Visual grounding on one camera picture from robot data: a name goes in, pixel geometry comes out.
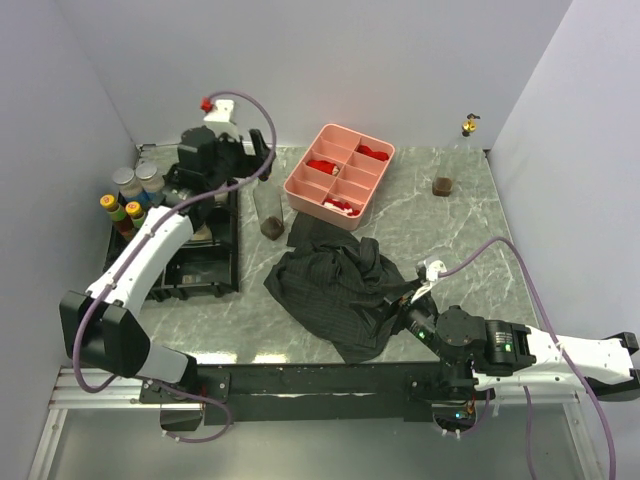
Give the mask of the tall gold spout oil bottle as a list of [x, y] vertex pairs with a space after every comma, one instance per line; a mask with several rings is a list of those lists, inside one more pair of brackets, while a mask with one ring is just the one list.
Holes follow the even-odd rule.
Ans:
[[280, 192], [270, 181], [259, 180], [253, 190], [253, 200], [261, 233], [275, 241], [285, 231]]

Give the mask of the blue label spice jar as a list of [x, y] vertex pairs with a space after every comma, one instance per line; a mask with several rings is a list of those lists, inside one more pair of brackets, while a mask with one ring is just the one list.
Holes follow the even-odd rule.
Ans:
[[165, 180], [158, 167], [151, 161], [142, 162], [136, 167], [135, 175], [150, 202], [154, 205], [161, 203]]
[[137, 202], [143, 209], [148, 207], [149, 198], [132, 168], [118, 168], [112, 174], [112, 181], [127, 203]]

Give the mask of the red label sauce bottle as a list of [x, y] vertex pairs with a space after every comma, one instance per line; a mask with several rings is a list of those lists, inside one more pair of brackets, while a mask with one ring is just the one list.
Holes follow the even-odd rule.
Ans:
[[141, 229], [146, 220], [146, 211], [141, 204], [137, 201], [129, 202], [125, 207], [125, 211], [131, 219], [133, 226], [136, 229]]

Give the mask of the red yellow cap sauce bottle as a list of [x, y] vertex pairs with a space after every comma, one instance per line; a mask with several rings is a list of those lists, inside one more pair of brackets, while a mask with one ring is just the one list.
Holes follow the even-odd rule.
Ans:
[[127, 242], [130, 242], [135, 237], [136, 228], [124, 207], [118, 202], [116, 197], [111, 194], [103, 195], [100, 198], [100, 205], [109, 215], [114, 227], [120, 235]]

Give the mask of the tall gold spout sauce bottle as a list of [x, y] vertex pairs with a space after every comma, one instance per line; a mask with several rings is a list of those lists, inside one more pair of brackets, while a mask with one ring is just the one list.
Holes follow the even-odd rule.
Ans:
[[455, 181], [471, 156], [470, 139], [476, 131], [480, 115], [469, 113], [463, 121], [459, 134], [439, 155], [439, 165], [432, 181], [432, 194], [448, 197], [453, 192]]

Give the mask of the dark lid beige powder jar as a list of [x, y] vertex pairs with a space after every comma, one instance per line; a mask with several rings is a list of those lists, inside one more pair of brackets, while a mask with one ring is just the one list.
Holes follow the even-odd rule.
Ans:
[[210, 241], [212, 239], [212, 233], [207, 224], [200, 227], [191, 237], [192, 242]]

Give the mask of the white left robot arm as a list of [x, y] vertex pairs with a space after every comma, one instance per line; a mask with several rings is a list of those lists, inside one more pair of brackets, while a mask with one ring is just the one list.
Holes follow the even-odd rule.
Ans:
[[166, 265], [209, 219], [219, 197], [265, 179], [271, 172], [275, 145], [260, 130], [249, 132], [253, 151], [243, 140], [216, 128], [183, 133], [179, 159], [165, 177], [158, 200], [142, 228], [102, 276], [85, 292], [69, 291], [59, 311], [65, 348], [75, 379], [89, 392], [81, 367], [89, 365], [118, 377], [164, 382], [176, 401], [193, 399], [200, 388], [196, 359], [153, 343], [136, 317]]

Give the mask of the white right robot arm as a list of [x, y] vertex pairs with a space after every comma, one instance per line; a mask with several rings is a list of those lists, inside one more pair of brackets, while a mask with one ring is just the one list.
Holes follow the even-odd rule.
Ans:
[[398, 321], [438, 358], [425, 381], [438, 401], [469, 400], [482, 392], [497, 396], [528, 387], [535, 394], [565, 395], [590, 387], [596, 398], [624, 402], [639, 398], [639, 370], [631, 356], [634, 334], [589, 340], [551, 334], [504, 320], [487, 320], [459, 306], [439, 312], [429, 294], [399, 304]]

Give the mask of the red item middle compartment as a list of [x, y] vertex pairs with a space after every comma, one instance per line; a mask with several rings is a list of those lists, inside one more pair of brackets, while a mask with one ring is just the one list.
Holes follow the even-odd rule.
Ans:
[[307, 166], [331, 176], [337, 176], [340, 171], [336, 163], [327, 160], [310, 159]]

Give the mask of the pink divided storage box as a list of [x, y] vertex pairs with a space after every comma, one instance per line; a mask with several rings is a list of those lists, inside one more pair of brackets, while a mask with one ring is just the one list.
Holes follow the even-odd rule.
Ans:
[[[389, 154], [388, 161], [362, 155], [356, 151], [360, 145]], [[337, 124], [327, 124], [318, 133], [311, 146], [284, 182], [289, 205], [294, 210], [353, 231], [361, 223], [374, 193], [392, 163], [395, 147], [383, 140], [365, 135]], [[307, 166], [310, 159], [336, 163], [337, 176], [324, 174]], [[361, 211], [357, 217], [347, 217], [323, 206], [327, 198], [349, 202]]]

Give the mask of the dark striped cloth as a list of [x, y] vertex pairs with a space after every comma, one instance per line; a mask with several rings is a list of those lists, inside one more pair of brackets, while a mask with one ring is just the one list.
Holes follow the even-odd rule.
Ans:
[[330, 342], [348, 364], [372, 360], [398, 332], [385, 300], [417, 286], [382, 255], [374, 238], [299, 213], [287, 239], [291, 250], [264, 286], [307, 331]]

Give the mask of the red white item front compartment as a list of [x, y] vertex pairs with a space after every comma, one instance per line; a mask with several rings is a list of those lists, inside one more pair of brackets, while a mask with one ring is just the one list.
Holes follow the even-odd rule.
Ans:
[[343, 202], [334, 198], [327, 198], [323, 202], [323, 206], [347, 217], [357, 217], [361, 213], [359, 209], [354, 208], [349, 202]]

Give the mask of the red item back compartment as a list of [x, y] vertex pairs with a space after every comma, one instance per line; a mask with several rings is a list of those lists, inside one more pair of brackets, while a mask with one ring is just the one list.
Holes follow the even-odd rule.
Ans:
[[371, 147], [363, 144], [360, 144], [357, 147], [356, 151], [362, 155], [366, 155], [383, 162], [388, 161], [390, 158], [389, 154], [385, 151], [374, 150]]

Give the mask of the black divided organizer tray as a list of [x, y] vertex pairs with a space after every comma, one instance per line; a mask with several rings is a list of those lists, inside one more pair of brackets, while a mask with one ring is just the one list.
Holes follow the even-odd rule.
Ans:
[[[212, 183], [200, 174], [183, 175], [172, 166], [164, 176], [162, 202], [151, 208], [141, 230], [105, 269], [113, 277], [144, 235], [152, 237], [117, 281], [107, 297], [128, 308], [146, 300], [162, 302], [198, 295], [222, 297], [239, 290], [239, 195], [227, 190], [212, 196]], [[192, 242], [204, 224], [210, 241]]]

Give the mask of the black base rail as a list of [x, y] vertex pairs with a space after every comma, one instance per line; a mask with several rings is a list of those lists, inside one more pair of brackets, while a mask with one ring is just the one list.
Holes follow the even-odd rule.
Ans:
[[198, 393], [228, 406], [237, 422], [400, 418], [429, 422], [435, 405], [482, 398], [468, 365], [203, 365]]

